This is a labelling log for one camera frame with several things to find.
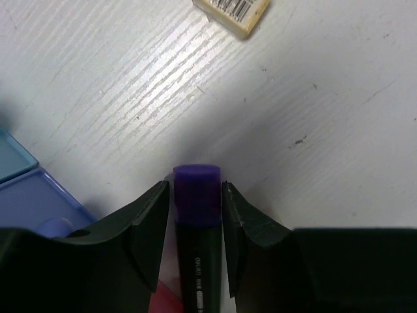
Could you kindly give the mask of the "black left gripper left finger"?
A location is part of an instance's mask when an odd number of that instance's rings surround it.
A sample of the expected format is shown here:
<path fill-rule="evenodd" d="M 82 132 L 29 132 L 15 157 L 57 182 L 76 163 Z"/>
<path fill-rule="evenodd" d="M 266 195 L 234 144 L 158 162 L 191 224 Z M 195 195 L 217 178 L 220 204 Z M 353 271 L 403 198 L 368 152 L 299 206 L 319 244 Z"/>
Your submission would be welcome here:
<path fill-rule="evenodd" d="M 169 183 L 159 181 L 137 200 L 65 238 L 3 228 L 1 311 L 148 311 L 168 211 Z"/>

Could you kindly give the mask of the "small yellowish eraser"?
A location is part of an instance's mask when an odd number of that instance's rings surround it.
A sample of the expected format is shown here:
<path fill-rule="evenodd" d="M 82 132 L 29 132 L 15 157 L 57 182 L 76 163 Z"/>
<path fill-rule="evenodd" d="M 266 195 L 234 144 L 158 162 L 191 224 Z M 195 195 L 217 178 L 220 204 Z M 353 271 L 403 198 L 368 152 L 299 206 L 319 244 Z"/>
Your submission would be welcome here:
<path fill-rule="evenodd" d="M 270 0 L 195 0 L 193 4 L 236 37 L 246 40 L 270 4 Z"/>

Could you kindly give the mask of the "purple cap black highlighter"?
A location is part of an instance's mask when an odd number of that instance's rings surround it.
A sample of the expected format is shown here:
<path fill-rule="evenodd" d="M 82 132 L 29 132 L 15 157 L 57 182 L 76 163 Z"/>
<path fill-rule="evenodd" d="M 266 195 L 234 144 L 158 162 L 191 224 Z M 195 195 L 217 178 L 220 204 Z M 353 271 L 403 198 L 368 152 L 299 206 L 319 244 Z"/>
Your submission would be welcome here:
<path fill-rule="evenodd" d="M 222 298 L 222 178 L 219 167 L 173 169 L 175 235 L 184 312 L 220 312 Z"/>

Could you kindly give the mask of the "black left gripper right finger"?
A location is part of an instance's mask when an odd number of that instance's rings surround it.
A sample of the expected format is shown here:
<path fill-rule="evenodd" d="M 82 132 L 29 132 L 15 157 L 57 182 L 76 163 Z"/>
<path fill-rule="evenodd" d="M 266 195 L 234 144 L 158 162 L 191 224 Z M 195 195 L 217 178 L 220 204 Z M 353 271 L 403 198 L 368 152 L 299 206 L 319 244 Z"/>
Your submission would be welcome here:
<path fill-rule="evenodd" d="M 222 185 L 229 293 L 238 312 L 415 312 L 416 230 L 290 230 Z"/>

